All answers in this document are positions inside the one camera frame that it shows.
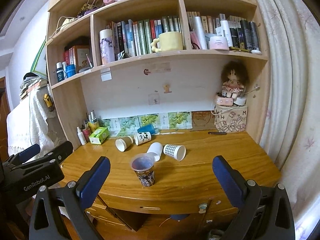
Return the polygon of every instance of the screw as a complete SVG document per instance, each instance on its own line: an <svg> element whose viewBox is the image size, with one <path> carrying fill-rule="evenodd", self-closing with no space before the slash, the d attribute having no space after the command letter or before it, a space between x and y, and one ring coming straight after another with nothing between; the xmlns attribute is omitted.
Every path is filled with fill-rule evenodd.
<svg viewBox="0 0 320 240"><path fill-rule="evenodd" d="M76 182L75 181L70 181L69 183L68 183L68 188L72 188L72 187L74 187L76 185Z"/></svg>
<svg viewBox="0 0 320 240"><path fill-rule="evenodd" d="M43 192L43 191L45 190L45 188L46 188L46 186L43 185L43 186L41 186L41 187L39 188L39 190L40 190L41 192Z"/></svg>
<svg viewBox="0 0 320 240"><path fill-rule="evenodd" d="M279 188L279 189L284 189L284 185L281 184L281 183L279 183L279 184L278 184L278 188Z"/></svg>
<svg viewBox="0 0 320 240"><path fill-rule="evenodd" d="M253 187L253 186L256 185L256 182L255 182L254 180L252 180L252 179L249 179L249 180L247 181L247 183L248 183L248 185L251 186L251 187Z"/></svg>

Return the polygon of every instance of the blue cup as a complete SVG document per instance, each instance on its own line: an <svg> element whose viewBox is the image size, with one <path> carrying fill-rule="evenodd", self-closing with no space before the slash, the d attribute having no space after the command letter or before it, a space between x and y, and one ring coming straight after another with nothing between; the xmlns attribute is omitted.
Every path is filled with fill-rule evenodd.
<svg viewBox="0 0 320 240"><path fill-rule="evenodd" d="M76 66L74 64L66 67L67 77L72 77L76 74Z"/></svg>

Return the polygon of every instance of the yellow mug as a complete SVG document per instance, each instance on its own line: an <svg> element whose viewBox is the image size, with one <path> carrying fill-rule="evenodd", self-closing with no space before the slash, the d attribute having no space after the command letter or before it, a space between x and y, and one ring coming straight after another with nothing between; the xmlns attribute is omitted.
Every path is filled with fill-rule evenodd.
<svg viewBox="0 0 320 240"><path fill-rule="evenodd" d="M160 42L160 49L157 48L157 43ZM153 52L183 50L182 35L179 32L161 33L158 39L154 39L151 43Z"/></svg>

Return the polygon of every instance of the wooden desk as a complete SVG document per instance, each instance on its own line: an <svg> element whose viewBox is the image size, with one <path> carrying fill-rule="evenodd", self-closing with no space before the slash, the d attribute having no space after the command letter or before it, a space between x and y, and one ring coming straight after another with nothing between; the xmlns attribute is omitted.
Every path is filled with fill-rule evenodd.
<svg viewBox="0 0 320 240"><path fill-rule="evenodd" d="M162 154L155 163L155 184L143 187L129 162L136 154L145 153L153 142L183 144L187 154L181 162ZM254 179L259 185L273 186L280 178L271 159L246 132L208 135L208 131L187 131L153 136L152 141L131 145L125 152L117 150L114 139L107 139L102 145L87 143L64 161L63 182L78 180L100 156L106 156L111 162L111 171L99 196L110 208L151 214L186 214L197 213L198 205L207 203L207 210L219 212L231 205L212 171L212 160L217 155L222 155L245 179ZM220 205L210 207L215 200L220 200Z"/></svg>

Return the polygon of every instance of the mug handle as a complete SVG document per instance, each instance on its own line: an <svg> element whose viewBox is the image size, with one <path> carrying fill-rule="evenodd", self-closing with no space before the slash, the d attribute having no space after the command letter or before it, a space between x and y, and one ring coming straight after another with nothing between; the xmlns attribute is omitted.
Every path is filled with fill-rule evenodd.
<svg viewBox="0 0 320 240"><path fill-rule="evenodd" d="M150 45L151 45L151 50L152 50L153 52L156 52L156 53L161 52L161 49L158 49L158 48L157 48L157 43L158 43L159 41L160 41L159 38L157 38L157 39L154 39L153 42L150 44Z"/></svg>

